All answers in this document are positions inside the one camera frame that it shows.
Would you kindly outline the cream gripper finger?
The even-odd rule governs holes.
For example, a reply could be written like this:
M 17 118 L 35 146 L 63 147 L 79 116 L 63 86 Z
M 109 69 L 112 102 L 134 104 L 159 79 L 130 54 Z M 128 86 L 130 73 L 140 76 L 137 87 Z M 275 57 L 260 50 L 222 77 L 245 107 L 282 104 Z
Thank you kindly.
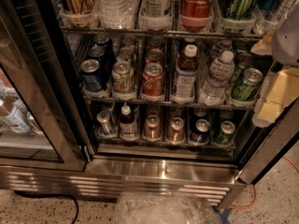
M 275 33 L 275 28 L 269 31 L 259 42 L 253 45 L 251 52 L 257 55 L 271 55 L 272 54 L 272 39 Z
M 298 68 L 287 66 L 277 73 L 269 72 L 263 81 L 260 98 L 255 104 L 253 124 L 260 128 L 268 127 L 298 97 Z

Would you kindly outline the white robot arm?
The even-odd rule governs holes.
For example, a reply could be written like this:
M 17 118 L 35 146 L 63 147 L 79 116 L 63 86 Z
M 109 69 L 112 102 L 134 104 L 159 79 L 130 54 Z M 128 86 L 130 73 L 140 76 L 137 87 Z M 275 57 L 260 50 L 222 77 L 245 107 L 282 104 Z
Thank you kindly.
M 278 25 L 256 43 L 251 51 L 271 55 L 283 68 L 270 72 L 263 80 L 252 122 L 264 128 L 274 123 L 284 109 L 299 97 L 299 1 L 281 18 Z

